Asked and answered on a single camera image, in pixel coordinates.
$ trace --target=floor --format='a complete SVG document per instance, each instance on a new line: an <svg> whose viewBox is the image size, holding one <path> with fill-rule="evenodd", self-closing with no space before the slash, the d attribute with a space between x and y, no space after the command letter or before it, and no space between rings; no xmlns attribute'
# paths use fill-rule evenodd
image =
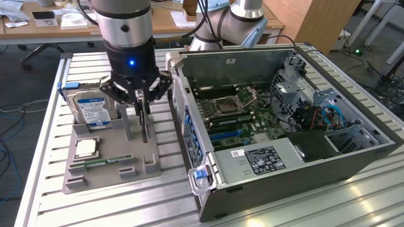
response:
<svg viewBox="0 0 404 227"><path fill-rule="evenodd" d="M353 32L361 18L363 15L359 15L351 19L347 25L348 32ZM361 37L368 34L368 31L375 24L376 21L369 22L364 32L360 35ZM389 27L385 27L372 44L373 53L364 51L364 55L360 58L364 61L369 61L381 73L387 72L391 66L384 62L403 41L403 33L392 30ZM360 44L361 38L357 38L352 49L357 48ZM87 43L61 44L60 46L67 52L104 51L103 44L100 42L95 43L95 48L89 48ZM28 50L33 50L36 47L37 45L28 45ZM29 72L24 71L19 64L19 60L25 54L27 52L20 51L16 45L11 45L8 50L0 54L0 68L3 69L3 73L0 75L0 105L21 104L33 100L45 99L51 93L60 54L53 49L45 50L40 56L31 60L33 70ZM344 70L360 64L357 60L351 59L340 52L332 52L328 57ZM404 65L399 69L399 75L403 75L403 72ZM351 70L349 75L360 83L369 86L373 86L377 83L377 75L375 72L367 71L367 66L361 66ZM44 108L45 105L47 103L40 103L29 107L27 110ZM15 112L13 114L9 114L9 116L19 117L21 116L20 114L21 113ZM13 195L12 199L4 202L4 204L0 204L0 227L13 226L44 114L45 112L25 114L24 127L21 131L15 137L4 141L7 150L12 152L15 157L15 162L21 177L21 188ZM13 124L13 122L15 120L0 118L0 131L3 132ZM0 162L0 170L4 169L5 164L5 161ZM0 178L0 200L13 191L15 186L16 175L12 168L9 168L4 176Z"/></svg>

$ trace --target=robotic arm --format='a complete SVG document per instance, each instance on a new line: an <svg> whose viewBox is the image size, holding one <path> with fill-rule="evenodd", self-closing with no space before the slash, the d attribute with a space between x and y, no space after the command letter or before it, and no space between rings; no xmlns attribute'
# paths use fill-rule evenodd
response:
<svg viewBox="0 0 404 227"><path fill-rule="evenodd" d="M197 33L191 50L217 49L213 34L244 47L252 47L264 32L261 0L197 0L204 10L197 12ZM111 76L101 80L100 90L121 104L135 105L147 142L149 102L160 99L172 79L168 71L159 71L155 61L151 0L92 0L101 36L111 63Z"/></svg>

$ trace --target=blue pcie slot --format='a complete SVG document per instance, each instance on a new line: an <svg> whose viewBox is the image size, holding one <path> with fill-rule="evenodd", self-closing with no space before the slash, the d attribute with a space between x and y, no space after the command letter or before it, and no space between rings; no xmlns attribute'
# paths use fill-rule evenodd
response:
<svg viewBox="0 0 404 227"><path fill-rule="evenodd" d="M219 140L219 139L224 139L224 138L228 138L228 137L240 136L241 133L243 133L243 129L240 129L237 131L227 132L227 133L223 133L223 134L219 134L219 135L213 135L209 138L211 138L211 140Z"/></svg>

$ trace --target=aluminum workbench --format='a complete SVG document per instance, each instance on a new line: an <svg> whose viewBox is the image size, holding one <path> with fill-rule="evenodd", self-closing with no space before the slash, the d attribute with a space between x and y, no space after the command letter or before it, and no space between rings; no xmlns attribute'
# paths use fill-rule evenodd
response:
<svg viewBox="0 0 404 227"><path fill-rule="evenodd" d="M165 67L165 53L180 50L156 50L160 68ZM403 121L323 55L315 52L309 55L404 138ZM63 194L73 116L56 84L97 81L109 70L104 52L77 53L60 60L16 226L389 227L404 224L404 146L351 179L200 223L167 97L151 106L163 174L132 183ZM329 87L315 70L308 69L307 77L319 89Z"/></svg>

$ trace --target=power supply label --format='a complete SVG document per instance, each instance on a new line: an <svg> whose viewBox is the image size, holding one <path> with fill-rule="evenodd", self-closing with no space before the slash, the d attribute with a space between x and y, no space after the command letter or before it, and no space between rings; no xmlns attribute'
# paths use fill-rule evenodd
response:
<svg viewBox="0 0 404 227"><path fill-rule="evenodd" d="M272 146L257 150L245 151L244 154L256 175L261 175L285 168L284 162Z"/></svg>
<svg viewBox="0 0 404 227"><path fill-rule="evenodd" d="M87 98L77 100L85 123L91 126L109 124L111 118L108 110L104 109L104 98Z"/></svg>

